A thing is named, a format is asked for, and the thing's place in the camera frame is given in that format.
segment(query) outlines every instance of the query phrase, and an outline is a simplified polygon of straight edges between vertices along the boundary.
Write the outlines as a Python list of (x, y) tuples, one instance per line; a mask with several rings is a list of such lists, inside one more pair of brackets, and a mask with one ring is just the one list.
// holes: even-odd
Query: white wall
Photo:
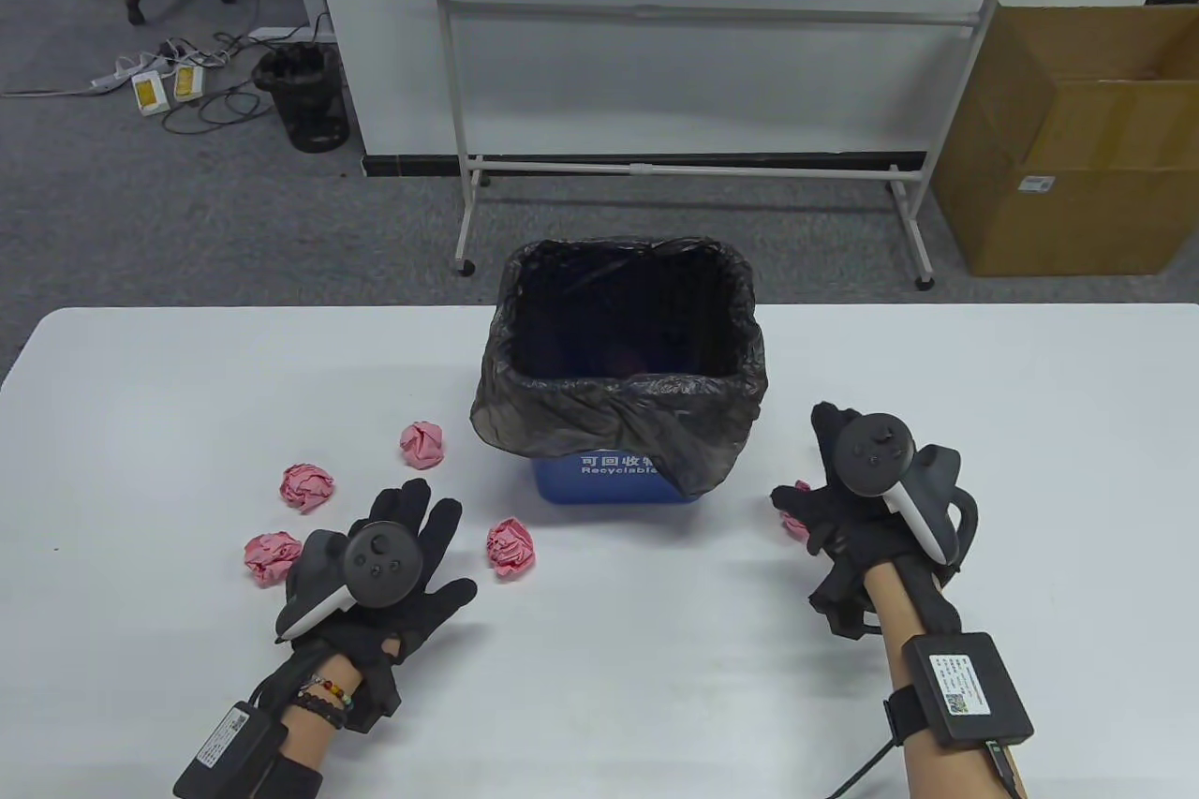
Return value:
[[(981, 0), (578, 1), (964, 11)], [(367, 151), (454, 152), (433, 0), (329, 4)], [(512, 154), (924, 149), (960, 47), (924, 28), (578, 19), (477, 19), (457, 36), (472, 149)]]

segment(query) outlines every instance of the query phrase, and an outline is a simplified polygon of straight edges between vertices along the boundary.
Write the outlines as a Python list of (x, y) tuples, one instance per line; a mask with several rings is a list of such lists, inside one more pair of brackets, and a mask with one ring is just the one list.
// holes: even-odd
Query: hand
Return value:
[[(820, 445), (826, 486), (809, 492), (781, 486), (771, 493), (776, 509), (808, 529), (808, 552), (813, 555), (824, 552), (833, 560), (833, 570), (808, 601), (827, 617), (833, 633), (852, 639), (878, 632), (878, 627), (863, 621), (864, 612), (874, 611), (866, 593), (866, 572), (872, 567), (896, 561), (897, 567), (908, 572), (905, 583), (911, 579), (916, 584), (924, 577), (928, 589), (932, 589), (928, 573), (936, 576), (944, 585), (956, 572), (954, 567), (936, 565), (924, 554), (903, 516), (892, 513), (881, 497), (860, 497), (850, 492), (837, 475), (833, 465), (837, 438), (858, 416), (854, 409), (842, 410), (830, 402), (815, 405), (812, 409), (812, 428)], [(909, 589), (920, 588), (909, 585)], [(926, 608), (935, 607), (944, 612), (923, 591), (921, 595), (926, 599)]]
[[(384, 608), (354, 606), (349, 611), (331, 614), (312, 631), (293, 641), (297, 651), (314, 641), (323, 641), (349, 659), (369, 685), (372, 672), (378, 675), (381, 667), (403, 662), (421, 648), (433, 631), (475, 597), (478, 587), (469, 577), (451, 581), (433, 593), (426, 591), (462, 518), (462, 504), (457, 499), (441, 499), (433, 506), (422, 528), (429, 498), (429, 486), (423, 479), (408, 481), (398, 489), (385, 489), (374, 500), (370, 515), (354, 522), (349, 535), (339, 537), (348, 542), (350, 536), (374, 521), (394, 521), (408, 528), (416, 535), (423, 558), (421, 576), (411, 593)], [(391, 674), (387, 674), (387, 680), (391, 680)], [(379, 689), (376, 683), (372, 692)], [(394, 692), (393, 683), (390, 691)], [(398, 696), (394, 704), (398, 705)], [(381, 713), (391, 714), (393, 710), (394, 707), (385, 707)], [(369, 709), (367, 703), (360, 705), (355, 701), (348, 726), (351, 729), (368, 729), (374, 723), (372, 713), (376, 719), (378, 709)], [(367, 715), (367, 719), (362, 720), (361, 715)]]

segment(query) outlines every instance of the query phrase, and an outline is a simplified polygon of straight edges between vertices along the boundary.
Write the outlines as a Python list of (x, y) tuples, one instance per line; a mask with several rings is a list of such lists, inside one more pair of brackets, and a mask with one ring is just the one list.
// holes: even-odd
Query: cardboard box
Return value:
[(933, 188), (976, 276), (1161, 271), (1199, 221), (1199, 6), (1000, 8)]

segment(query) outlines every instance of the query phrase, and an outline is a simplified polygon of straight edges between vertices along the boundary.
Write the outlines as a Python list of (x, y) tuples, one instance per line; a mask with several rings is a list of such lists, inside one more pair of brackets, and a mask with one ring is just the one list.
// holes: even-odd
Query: black baseboard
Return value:
[[(489, 156), (506, 161), (512, 156)], [(565, 161), (566, 156), (522, 156), (526, 162)], [(591, 164), (724, 164), (737, 169), (856, 169), (886, 170), (893, 164), (900, 170), (916, 170), (924, 164), (923, 152), (716, 152), (710, 156), (661, 154), (659, 156), (570, 156), (572, 162)], [(368, 178), (458, 178), (457, 156), (367, 156), (362, 170)], [(502, 173), (514, 175), (520, 173)], [(528, 173), (554, 175), (560, 173)]]

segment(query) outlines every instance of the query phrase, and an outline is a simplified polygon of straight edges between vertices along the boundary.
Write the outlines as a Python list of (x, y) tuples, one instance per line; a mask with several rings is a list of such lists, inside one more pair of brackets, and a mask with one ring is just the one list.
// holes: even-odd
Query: blue trash can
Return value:
[(532, 459), (537, 492), (558, 505), (604, 503), (694, 503), (657, 473), (645, 456), (628, 452), (584, 452)]

